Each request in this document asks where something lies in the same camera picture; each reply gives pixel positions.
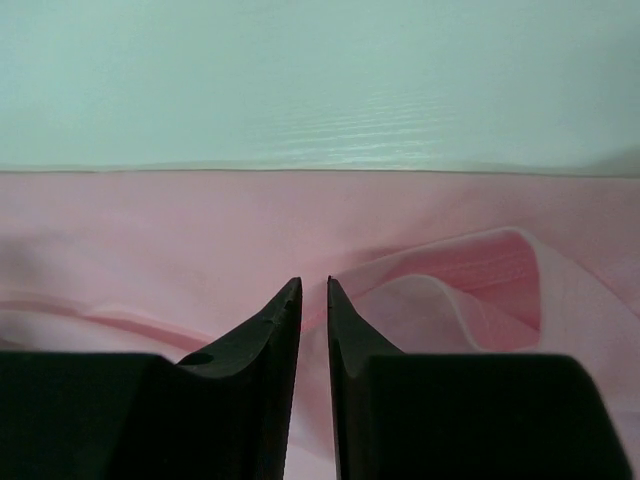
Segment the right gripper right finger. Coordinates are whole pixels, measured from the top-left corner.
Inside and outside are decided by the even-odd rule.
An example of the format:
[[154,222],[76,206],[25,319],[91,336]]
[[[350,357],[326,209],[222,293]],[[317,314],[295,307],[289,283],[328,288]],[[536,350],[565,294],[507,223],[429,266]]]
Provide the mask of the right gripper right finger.
[[334,440],[340,479],[400,479],[408,411],[395,390],[403,353],[327,281],[327,333]]

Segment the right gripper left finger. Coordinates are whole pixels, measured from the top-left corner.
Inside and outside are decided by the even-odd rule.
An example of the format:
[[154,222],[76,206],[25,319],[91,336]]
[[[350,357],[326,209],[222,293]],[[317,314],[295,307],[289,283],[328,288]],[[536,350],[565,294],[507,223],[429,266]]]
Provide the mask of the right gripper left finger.
[[284,476],[302,320],[289,280],[251,318],[179,361],[198,380],[180,471],[191,479]]

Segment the pink polo shirt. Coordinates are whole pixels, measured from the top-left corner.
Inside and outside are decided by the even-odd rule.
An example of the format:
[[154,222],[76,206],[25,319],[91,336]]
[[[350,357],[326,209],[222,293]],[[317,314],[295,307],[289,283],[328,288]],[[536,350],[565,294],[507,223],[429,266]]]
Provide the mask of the pink polo shirt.
[[399,347],[574,356],[639,460],[639,184],[438,173],[1,178],[1,343],[178,359],[303,281],[285,475],[336,475],[326,280]]

